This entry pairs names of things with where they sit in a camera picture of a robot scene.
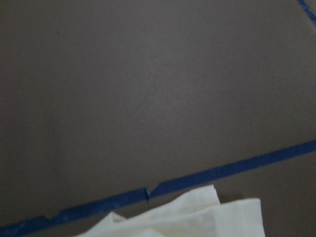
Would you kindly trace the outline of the cream long-sleeve cat shirt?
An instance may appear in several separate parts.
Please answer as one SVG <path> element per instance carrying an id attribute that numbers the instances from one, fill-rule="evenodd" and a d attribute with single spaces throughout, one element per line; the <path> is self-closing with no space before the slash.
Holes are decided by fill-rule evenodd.
<path id="1" fill-rule="evenodd" d="M 83 237 L 263 237 L 261 202 L 247 198 L 221 204 L 213 185 L 132 218 L 110 212 Z"/>

